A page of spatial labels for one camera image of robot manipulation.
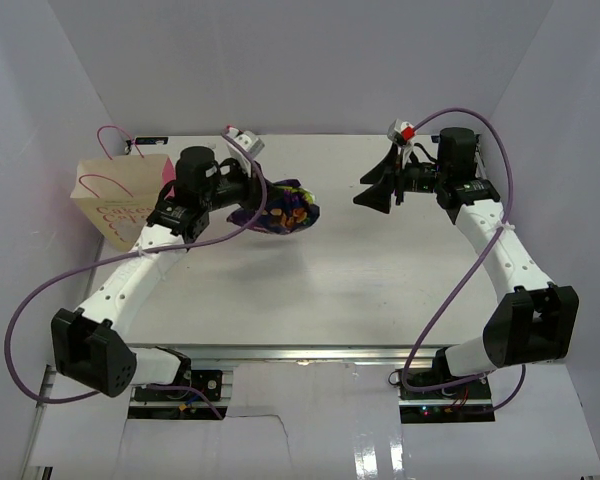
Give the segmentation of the large dark blue snack bag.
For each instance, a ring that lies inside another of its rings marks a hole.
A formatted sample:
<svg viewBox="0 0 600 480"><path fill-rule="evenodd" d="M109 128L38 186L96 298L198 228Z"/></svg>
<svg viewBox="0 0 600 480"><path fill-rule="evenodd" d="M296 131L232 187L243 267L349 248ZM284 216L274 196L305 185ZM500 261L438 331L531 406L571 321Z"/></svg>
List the large dark blue snack bag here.
<svg viewBox="0 0 600 480"><path fill-rule="evenodd" d="M267 182L267 203L249 230L263 234L290 235L311 228L320 217L312 192L297 179Z"/></svg>

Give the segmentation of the beige and pink paper bag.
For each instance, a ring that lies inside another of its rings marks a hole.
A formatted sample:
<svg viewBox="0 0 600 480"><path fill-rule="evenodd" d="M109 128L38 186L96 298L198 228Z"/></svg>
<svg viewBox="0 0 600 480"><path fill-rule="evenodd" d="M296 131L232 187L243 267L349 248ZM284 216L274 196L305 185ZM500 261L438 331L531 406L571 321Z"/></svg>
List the beige and pink paper bag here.
<svg viewBox="0 0 600 480"><path fill-rule="evenodd" d="M162 188L175 179L175 168L166 154L145 154L128 132L127 155L114 156L103 148L98 158L77 165L70 198L116 250L133 248Z"/></svg>

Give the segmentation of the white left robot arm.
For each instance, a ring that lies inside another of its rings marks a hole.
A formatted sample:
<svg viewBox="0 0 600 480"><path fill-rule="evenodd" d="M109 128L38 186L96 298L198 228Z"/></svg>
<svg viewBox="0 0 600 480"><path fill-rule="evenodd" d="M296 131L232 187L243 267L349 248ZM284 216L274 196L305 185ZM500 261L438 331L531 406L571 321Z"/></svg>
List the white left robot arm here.
<svg viewBox="0 0 600 480"><path fill-rule="evenodd" d="M211 212L232 205L264 204L267 184L255 158L261 141L230 141L230 156L217 162L202 146L181 151L175 177L161 189L130 258L75 310L51 321L57 371L108 397L130 385L157 384L179 399L191 387L183 355L163 347L132 349L125 337L159 281L186 252L200 246Z"/></svg>

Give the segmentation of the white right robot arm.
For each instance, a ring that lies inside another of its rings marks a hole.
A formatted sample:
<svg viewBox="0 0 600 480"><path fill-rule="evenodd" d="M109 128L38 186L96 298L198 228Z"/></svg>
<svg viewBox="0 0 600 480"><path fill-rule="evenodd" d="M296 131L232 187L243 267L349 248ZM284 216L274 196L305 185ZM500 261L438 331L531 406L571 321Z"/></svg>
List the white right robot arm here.
<svg viewBox="0 0 600 480"><path fill-rule="evenodd" d="M438 135L437 155L421 163L414 154L415 129L396 121L387 134L392 145L360 182L353 202L381 213L399 205L407 192L433 193L453 225L478 255L495 290L498 306L480 336L438 350L426 372L404 371L412 392L434 390L452 399L469 381L497 369L564 358L579 308L571 286L557 285L532 260L507 220L493 184L478 175L478 137L450 127Z"/></svg>

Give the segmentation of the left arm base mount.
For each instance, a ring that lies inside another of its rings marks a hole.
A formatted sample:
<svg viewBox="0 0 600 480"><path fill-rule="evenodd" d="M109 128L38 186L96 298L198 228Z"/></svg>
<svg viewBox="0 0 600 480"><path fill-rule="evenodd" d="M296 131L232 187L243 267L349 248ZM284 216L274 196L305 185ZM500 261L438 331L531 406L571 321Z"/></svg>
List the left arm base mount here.
<svg viewBox="0 0 600 480"><path fill-rule="evenodd" d="M223 371L191 370L184 390L138 387L133 390L128 418L134 420L223 420Z"/></svg>

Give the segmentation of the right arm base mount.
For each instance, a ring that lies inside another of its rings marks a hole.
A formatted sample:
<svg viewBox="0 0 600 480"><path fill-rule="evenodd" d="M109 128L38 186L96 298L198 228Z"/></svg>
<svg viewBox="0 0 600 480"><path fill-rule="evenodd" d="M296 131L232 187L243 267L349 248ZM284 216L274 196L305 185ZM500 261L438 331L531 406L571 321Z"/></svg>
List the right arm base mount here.
<svg viewBox="0 0 600 480"><path fill-rule="evenodd" d="M387 382L398 390L402 425L489 423L495 421L492 394L487 380L453 389L431 392L407 391L400 383L401 369L389 374Z"/></svg>

